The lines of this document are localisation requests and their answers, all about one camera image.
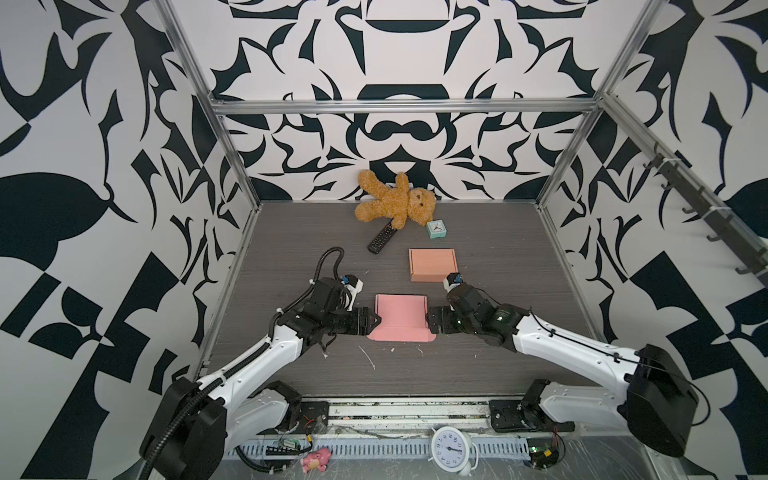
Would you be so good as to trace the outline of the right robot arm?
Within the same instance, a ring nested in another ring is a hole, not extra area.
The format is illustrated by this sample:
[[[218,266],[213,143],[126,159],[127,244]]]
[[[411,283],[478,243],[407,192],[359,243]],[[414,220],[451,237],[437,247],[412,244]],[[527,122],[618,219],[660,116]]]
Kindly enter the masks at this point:
[[[633,350],[590,339],[531,309],[496,303],[467,283],[447,283],[446,291],[446,305],[427,310],[431,332],[474,335],[593,383],[578,387],[535,380],[517,413],[502,422],[504,430],[552,430],[569,422],[625,428],[660,454],[685,454],[700,397],[666,350],[651,344]]]

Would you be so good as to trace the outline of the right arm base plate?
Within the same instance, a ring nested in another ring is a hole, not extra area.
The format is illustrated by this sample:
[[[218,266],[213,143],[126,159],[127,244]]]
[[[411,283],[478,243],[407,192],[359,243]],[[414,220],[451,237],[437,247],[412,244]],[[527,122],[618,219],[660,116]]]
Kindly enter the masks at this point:
[[[523,400],[491,400],[490,425],[497,433],[570,433],[576,430],[574,422],[559,423],[548,417],[537,405]]]

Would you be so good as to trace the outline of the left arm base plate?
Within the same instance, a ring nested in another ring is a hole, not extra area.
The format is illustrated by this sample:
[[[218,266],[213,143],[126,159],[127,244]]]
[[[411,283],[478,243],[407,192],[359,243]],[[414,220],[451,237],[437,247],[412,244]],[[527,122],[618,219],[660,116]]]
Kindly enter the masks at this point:
[[[330,404],[327,401],[302,401],[290,404],[281,422],[274,428],[260,432],[260,435],[296,434],[312,432],[327,423]]]

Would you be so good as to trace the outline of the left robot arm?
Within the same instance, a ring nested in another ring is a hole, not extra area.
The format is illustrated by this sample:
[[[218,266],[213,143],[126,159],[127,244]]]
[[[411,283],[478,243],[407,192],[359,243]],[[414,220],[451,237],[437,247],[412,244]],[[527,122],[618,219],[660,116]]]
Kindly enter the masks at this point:
[[[363,288],[353,275],[313,280],[298,303],[276,311],[267,335],[235,360],[197,380],[174,381],[140,445],[140,478],[208,479],[232,449],[292,424],[301,396],[272,376],[312,346],[325,348],[324,336],[372,333],[381,319],[356,306]]]

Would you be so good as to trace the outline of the pink cardboard box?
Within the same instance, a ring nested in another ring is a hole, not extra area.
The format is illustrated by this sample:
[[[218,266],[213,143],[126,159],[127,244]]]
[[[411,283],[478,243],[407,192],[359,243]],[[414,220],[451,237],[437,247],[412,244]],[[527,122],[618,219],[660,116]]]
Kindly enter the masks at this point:
[[[432,342],[437,335],[428,326],[427,310],[424,295],[377,294],[375,313],[381,323],[367,338],[379,342]]]

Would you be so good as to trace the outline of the salmon cardboard box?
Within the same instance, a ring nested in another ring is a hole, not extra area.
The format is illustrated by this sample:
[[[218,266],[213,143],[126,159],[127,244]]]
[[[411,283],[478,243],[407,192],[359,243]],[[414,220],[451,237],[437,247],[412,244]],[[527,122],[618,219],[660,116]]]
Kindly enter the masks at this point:
[[[442,283],[459,271],[454,249],[410,249],[410,279],[418,283]]]

